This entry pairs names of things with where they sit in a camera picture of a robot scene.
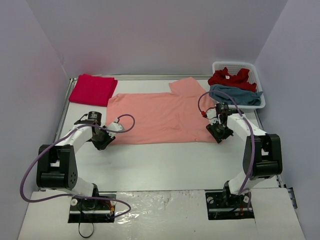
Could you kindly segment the salmon pink t-shirt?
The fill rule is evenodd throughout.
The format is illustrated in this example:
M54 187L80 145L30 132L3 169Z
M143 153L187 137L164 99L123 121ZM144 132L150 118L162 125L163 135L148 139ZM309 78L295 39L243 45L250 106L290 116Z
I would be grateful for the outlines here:
M132 125L128 115L135 118L132 130L116 136L115 145L162 143L213 143L207 131L209 121L201 111L214 107L214 101L192 77L169 83L170 92L118 93L109 99L106 123L119 118L125 129Z

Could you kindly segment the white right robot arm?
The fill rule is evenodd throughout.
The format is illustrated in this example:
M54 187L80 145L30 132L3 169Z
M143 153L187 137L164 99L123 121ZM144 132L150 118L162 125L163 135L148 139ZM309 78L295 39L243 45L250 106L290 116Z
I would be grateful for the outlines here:
M245 143L242 171L223 186L221 199L226 206L234 206L239 202L240 196L248 196L258 183L282 173L279 135L260 129L241 110L229 109L225 102L218 103L201 114L209 121L206 129L218 144L233 135L237 135Z

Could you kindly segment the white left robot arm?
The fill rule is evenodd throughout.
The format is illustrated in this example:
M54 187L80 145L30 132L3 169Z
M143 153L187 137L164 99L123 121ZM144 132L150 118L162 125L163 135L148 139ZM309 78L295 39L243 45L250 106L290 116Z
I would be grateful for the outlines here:
M43 155L37 162L36 184L43 189L83 196L82 203L89 209L95 209L101 203L98 187L79 177L76 153L86 142L91 142L99 151L104 150L116 139L117 131L124 128L118 119L100 128L102 114L97 111L90 111L84 116L86 119L80 118L74 123L74 133L65 140L48 151L45 151L48 147L45 144L39 148L38 153Z

